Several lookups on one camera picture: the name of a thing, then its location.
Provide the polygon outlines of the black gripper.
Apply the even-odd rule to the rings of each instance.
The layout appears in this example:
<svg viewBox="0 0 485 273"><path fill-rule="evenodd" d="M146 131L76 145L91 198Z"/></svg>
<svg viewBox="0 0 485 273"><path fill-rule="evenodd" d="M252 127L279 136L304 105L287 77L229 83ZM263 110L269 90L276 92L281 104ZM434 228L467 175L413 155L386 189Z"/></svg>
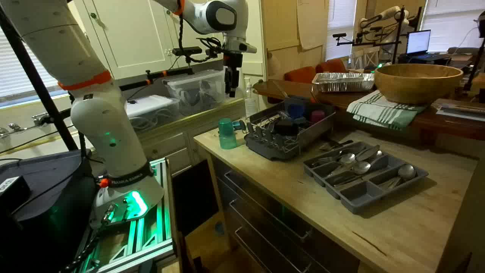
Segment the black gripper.
<svg viewBox="0 0 485 273"><path fill-rule="evenodd" d="M234 98L240 89L238 72L243 66L243 55L225 52L223 54L223 66L225 66L225 72L226 72L226 77L225 77L226 95L228 95L228 98Z"/></svg>

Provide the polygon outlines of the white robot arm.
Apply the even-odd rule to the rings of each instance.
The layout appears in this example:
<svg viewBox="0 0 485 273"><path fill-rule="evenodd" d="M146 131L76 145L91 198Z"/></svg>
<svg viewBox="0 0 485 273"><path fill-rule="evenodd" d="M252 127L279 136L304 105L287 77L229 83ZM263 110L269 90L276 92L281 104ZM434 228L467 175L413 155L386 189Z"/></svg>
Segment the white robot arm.
<svg viewBox="0 0 485 273"><path fill-rule="evenodd" d="M243 57L255 51L246 40L246 0L157 0L202 36L222 33L226 93L240 83ZM108 175L93 204L91 219L117 225L145 218L164 190L132 128L120 87L82 36L66 0L0 0L14 30L60 89L75 98L72 122L105 162Z"/></svg>

